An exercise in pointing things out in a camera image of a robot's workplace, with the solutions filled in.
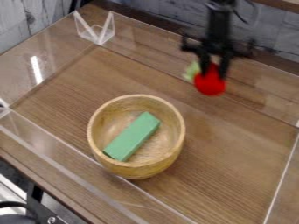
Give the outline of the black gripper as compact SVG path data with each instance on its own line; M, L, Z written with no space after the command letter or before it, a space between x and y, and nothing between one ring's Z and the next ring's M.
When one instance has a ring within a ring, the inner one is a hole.
M234 8L210 8L208 27L200 44L190 44L187 34L182 35L182 50L200 57L200 73L206 74L211 65L211 55L220 56L219 77L224 80L234 57L248 57L252 54L255 41L247 42L247 50L239 51L231 39L231 17L239 15Z

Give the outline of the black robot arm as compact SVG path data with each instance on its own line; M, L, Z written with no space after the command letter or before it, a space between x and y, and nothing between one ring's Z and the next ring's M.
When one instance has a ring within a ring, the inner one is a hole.
M230 62L235 58L248 58L252 55L252 49L256 41L251 39L247 42L246 51L240 51L235 45L235 40L231 38L231 21L232 15L236 15L243 23L248 21L239 15L236 6L238 0L208 0L208 25L206 35L200 38L200 44L190 44L188 34L182 35L182 51L194 53L200 59L202 76L208 74L211 66L211 55L220 57L219 62L219 78L224 80L230 70Z

